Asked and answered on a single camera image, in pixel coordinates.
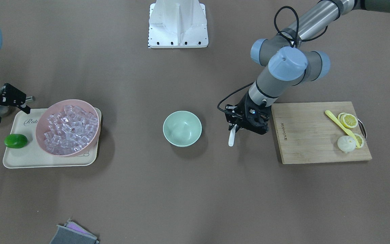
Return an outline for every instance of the clear plastic cube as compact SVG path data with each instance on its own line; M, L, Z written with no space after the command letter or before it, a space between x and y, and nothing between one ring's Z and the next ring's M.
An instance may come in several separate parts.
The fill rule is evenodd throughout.
M55 130L56 131L62 131L62 127L63 127L64 125L62 125L62 124L57 124L57 125L55 125Z
M48 131L48 132L45 133L45 137L47 139L51 139L53 136L54 136L54 133L52 131Z
M75 113L77 113L77 112L79 112L79 111L84 111L84 110L83 110L81 107L75 105L75 106L73 106L73 111L74 111Z
M73 106L72 105L65 105L64 106L64 113L68 113L70 111L73 111Z
M80 110L76 111L76 115L80 117L85 117L87 115L87 112L81 108Z
M82 138L79 140L79 142L82 145L86 145L86 144L90 143L90 139L88 139L88 137L86 137L86 136L82 136Z
M83 147L81 145L79 145L79 146L74 147L73 149L74 149L74 151L81 151L82 148Z
M62 124L67 124L70 121L67 116L62 117L60 120Z
M61 137L60 137L59 135L54 135L54 136L52 137L52 139L51 139L51 142L52 142L53 144L56 144L56 145L58 145L58 144L60 143L60 141L61 141Z
M69 126L69 125L64 125L64 126L61 128L61 130L62 130L64 133L70 133L70 132L73 130L73 128L72 128L71 126Z
M54 117L56 117L57 119L61 119L64 116L61 112L58 112L58 113L54 114Z
M92 141L93 137L94 137L94 133L88 132L87 137L88 137L88 139L90 139L90 141Z
M46 139L45 139L45 145L46 145L46 146L51 145L51 139L46 138Z
M99 124L99 119L92 117L90 118L90 124L91 125L98 125Z
M85 126L85 121L86 121L86 117L85 116L83 116L83 117L81 117L80 119L79 119L79 121L82 123L82 126Z
M74 142L73 141L68 141L68 140L62 141L61 142L61 147L62 148L72 148L72 147L74 147Z
M94 125L90 125L90 124L85 125L85 131L93 132L94 128L95 128Z
M76 137L76 135L74 133L65 133L65 137L69 141L74 141L74 138Z
M55 147L53 154L55 154L55 155L64 155L63 148Z
M79 142L79 140L80 140L81 138L82 138L81 136L78 136L78 135L74 134L73 141L74 141L74 142Z
M74 133L77 136L83 136L84 135L84 128L83 127L75 127Z
M55 133L55 125L48 125L49 130Z
M46 151L47 151L48 153L53 153L54 150L55 150L55 147L54 147L54 146L46 146Z
M87 113L87 115L85 116L87 119L89 119L89 118L93 118L94 117L94 114L92 114L92 113Z
M49 124L54 125L57 123L58 118L54 115L50 115L48 118L46 118L49 122Z
M82 122L81 121L74 121L71 123L71 126L72 127L81 127L82 126Z
M71 154L71 148L64 148L63 150L63 155L69 155L69 154Z
M74 111L69 111L68 113L66 113L66 117L69 121L71 121L76 117L76 113Z

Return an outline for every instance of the black cable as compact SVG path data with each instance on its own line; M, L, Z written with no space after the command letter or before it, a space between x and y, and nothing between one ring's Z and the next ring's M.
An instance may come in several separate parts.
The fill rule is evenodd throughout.
M296 17L296 37L294 39L292 38L289 38L289 37L286 37L284 34L282 34L282 31L279 30L278 28L278 25L276 23L276 19L278 17L278 14L283 10L283 9L289 9L293 12L294 16ZM284 37L286 40L288 41L293 41L294 42L294 46L296 46L296 42L297 42L297 38L299 37L298 33L299 33L299 16L297 15L297 12L296 10L294 10L294 8L290 7L290 6L283 6L282 8L280 8L277 13L275 14L275 18L274 18L274 26L275 26L275 29L277 30L278 34L282 37Z
M239 91L241 91L241 90L243 90L243 89L247 88L248 86L250 86L250 85L252 85L252 84L253 84L253 82L251 82L251 83L249 83L249 84L245 85L245 86L244 86L244 87L242 87L242 88L239 88L239 89L237 89L237 90L233 91L233 92L232 92L232 93L230 93L228 96L226 96L224 99L222 99L222 100L221 100L221 101L218 103L218 110L220 110L220 111L222 111L222 112L224 112L224 113L226 113L226 114L231 114L231 115L239 116L238 114L231 113L230 111L227 111L227 110L221 109L221 108L220 108L220 106L221 106L221 103L223 103L223 102L224 102L226 99L228 99L230 96L234 95L234 93L238 93Z
M278 28L278 25L277 25L277 17L279 15L279 13L283 10L283 9L289 9L293 12L294 16L296 17L296 36L294 38L289 38L289 37L286 37L284 34L282 34L282 31L279 30ZM280 8L277 13L275 14L275 18L274 18L274 26L275 26L275 29L277 30L278 34L280 36L282 36L283 38L285 38L286 40L288 41L292 41L294 42L294 44L291 46L291 47L295 47L297 42L299 41L298 38L299 38L299 16L297 15L297 12L296 10L294 10L294 8L290 7L290 6L283 6L282 8ZM324 33L326 33L326 31L328 30L328 27L326 26L325 30L320 34L318 35L317 37L313 37L311 39L305 39L305 40L301 40L302 42L309 42L309 41L312 41L312 40L315 40L319 37L321 37Z

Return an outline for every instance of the brown table surface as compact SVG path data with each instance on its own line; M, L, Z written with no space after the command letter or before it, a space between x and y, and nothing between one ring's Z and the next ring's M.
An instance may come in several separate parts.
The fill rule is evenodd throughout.
M317 1L205 0L209 46L148 49L152 1L0 0L0 87L9 82L46 108L82 99L103 113L92 165L7 169L0 124L0 243L48 243L72 218L117 243L390 243L390 14L352 11L304 50L329 54L330 73L277 102L351 101L373 160L282 165L271 131L239 131L216 109L253 82L259 38L272 38L283 5ZM293 21L278 18L280 28ZM229 103L237 103L243 93ZM164 119L195 113L202 136L170 145Z

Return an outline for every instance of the white tray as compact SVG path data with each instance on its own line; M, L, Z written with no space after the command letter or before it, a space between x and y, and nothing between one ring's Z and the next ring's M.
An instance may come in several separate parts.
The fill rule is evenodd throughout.
M102 112L95 108L102 120ZM36 142L36 126L42 114L47 108L32 109L30 114L22 111L16 114L10 134L22 134L28 138L28 144L19 149L6 148L3 164L7 168L41 168L41 167L66 167L66 166L87 166L91 165L97 158L97 147L92 147L84 154L63 158L52 156L44 152Z

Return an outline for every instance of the yellow spoon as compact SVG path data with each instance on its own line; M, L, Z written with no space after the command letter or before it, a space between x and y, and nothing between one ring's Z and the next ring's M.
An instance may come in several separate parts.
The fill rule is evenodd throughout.
M333 113L330 110L326 110L325 114L333 121L335 124L339 126L348 136L351 136L356 141L356 147L359 148L361 144L359 144L358 140L356 139L356 136L353 134L353 132L347 128L345 128L341 122L333 115Z

